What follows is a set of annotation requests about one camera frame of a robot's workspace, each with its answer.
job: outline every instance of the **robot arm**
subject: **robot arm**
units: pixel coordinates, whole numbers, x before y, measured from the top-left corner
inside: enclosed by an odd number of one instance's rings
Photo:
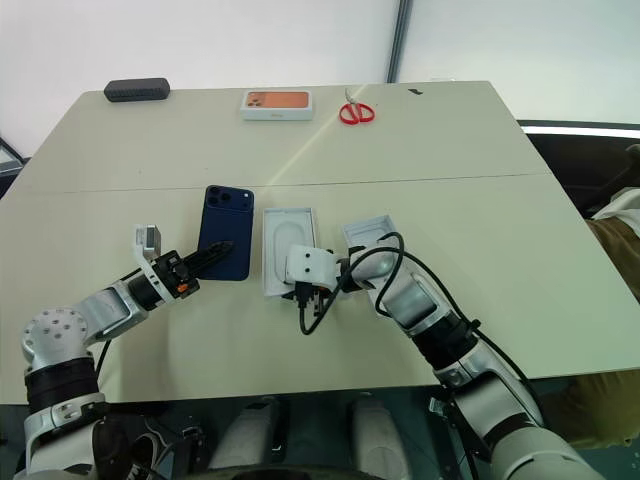
[[[351,250],[343,259],[324,250],[293,246],[286,278],[298,293],[309,282],[334,292],[385,288],[381,303],[386,314],[411,338],[448,390],[454,421],[471,431],[477,450],[490,458],[493,478],[602,479],[564,440],[544,428],[532,394],[496,353],[497,346],[477,331],[453,299],[455,308],[425,277],[402,265],[392,276],[401,254],[439,282],[419,259],[386,239],[370,248]],[[333,298],[325,307],[316,307],[320,319]]]
[[[41,312],[25,327],[22,349],[29,362],[25,384],[30,410],[25,420],[26,473],[66,468],[62,463],[93,464],[93,427],[104,416],[106,401],[88,347],[120,336],[156,307],[197,291],[199,271],[233,247],[232,242],[217,242],[181,258],[175,250],[160,255],[160,243],[154,225],[136,226],[137,270],[71,307]],[[51,439],[58,440],[55,450],[47,446]]]

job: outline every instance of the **smartphone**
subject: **smartphone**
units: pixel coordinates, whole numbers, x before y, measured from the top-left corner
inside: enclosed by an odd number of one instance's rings
[[[203,280],[244,280],[249,276],[253,192],[209,185],[204,195],[198,250],[213,242],[231,240],[233,250],[215,265],[203,270]]]

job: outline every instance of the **scissors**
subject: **scissors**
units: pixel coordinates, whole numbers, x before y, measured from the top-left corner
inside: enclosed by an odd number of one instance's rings
[[[357,102],[349,95],[349,91],[346,88],[344,89],[344,96],[347,99],[347,103],[342,106],[339,112],[342,123],[357,125],[358,123],[370,122],[376,118],[376,112],[373,111],[373,108],[364,103]]]

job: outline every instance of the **white panel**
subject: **white panel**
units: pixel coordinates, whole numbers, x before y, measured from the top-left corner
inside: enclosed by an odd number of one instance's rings
[[[109,80],[172,88],[384,81],[396,1],[2,0],[0,133],[34,153]]]
[[[400,81],[489,80],[518,119],[640,123],[637,0],[416,0]]]

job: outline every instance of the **orange part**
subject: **orange part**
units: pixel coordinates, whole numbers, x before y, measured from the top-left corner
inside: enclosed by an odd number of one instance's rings
[[[249,92],[247,107],[257,108],[306,108],[307,92]]]

